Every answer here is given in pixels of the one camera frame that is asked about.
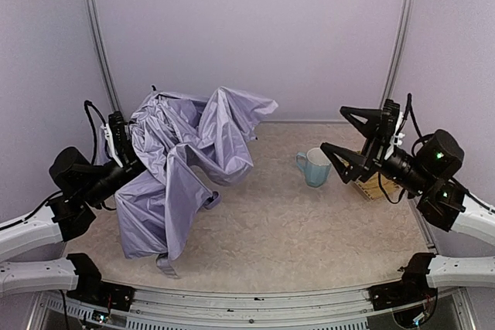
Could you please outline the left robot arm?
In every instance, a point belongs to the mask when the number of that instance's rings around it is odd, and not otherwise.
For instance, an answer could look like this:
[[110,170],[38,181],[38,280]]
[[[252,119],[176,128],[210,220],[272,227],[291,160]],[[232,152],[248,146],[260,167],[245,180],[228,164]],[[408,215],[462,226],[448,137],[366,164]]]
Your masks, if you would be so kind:
[[1,224],[1,295],[97,292],[101,273],[85,253],[36,262],[15,262],[13,257],[84,235],[96,219],[94,210],[144,171],[136,155],[92,165],[75,147],[63,149],[49,169],[58,191],[32,212]]

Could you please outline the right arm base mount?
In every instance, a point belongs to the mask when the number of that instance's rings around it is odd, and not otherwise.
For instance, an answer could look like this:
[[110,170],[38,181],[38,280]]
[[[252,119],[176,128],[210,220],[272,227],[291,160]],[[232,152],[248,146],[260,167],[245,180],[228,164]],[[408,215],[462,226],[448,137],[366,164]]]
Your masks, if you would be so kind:
[[423,301],[427,297],[435,297],[438,294],[436,288],[429,287],[427,284],[416,284],[412,281],[393,281],[374,285],[368,291],[375,311],[401,307]]

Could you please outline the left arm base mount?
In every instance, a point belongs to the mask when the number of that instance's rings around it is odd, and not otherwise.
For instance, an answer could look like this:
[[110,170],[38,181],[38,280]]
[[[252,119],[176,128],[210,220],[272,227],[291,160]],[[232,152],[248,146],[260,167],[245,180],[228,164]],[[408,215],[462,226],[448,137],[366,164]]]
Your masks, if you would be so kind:
[[135,296],[135,289],[128,285],[100,281],[93,288],[68,291],[67,296],[83,303],[106,308],[110,311],[129,312]]

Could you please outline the lavender folding umbrella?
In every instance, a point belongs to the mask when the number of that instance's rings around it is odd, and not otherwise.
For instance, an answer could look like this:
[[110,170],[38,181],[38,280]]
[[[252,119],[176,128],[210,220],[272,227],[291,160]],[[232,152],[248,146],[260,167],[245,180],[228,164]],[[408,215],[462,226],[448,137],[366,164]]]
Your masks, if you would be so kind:
[[142,174],[113,192],[128,259],[154,256],[164,275],[183,252],[200,209],[220,201],[193,171],[218,185],[239,184],[253,168],[248,142],[278,105],[227,87],[210,97],[153,91],[131,114],[128,133]]

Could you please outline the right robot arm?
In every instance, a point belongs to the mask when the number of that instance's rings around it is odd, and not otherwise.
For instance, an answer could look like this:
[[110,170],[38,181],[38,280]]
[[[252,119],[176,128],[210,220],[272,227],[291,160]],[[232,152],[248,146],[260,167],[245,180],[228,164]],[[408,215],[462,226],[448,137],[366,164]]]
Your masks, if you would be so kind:
[[[417,209],[427,223],[446,232],[494,243],[494,207],[475,197],[454,175],[461,169],[464,151],[443,129],[421,136],[418,151],[399,147],[402,127],[411,108],[387,100],[381,109],[342,106],[340,113],[365,137],[361,151],[323,142],[324,155],[345,183],[382,175],[418,199]],[[493,257],[444,257],[417,253],[398,282],[408,293],[438,287],[493,287]]]

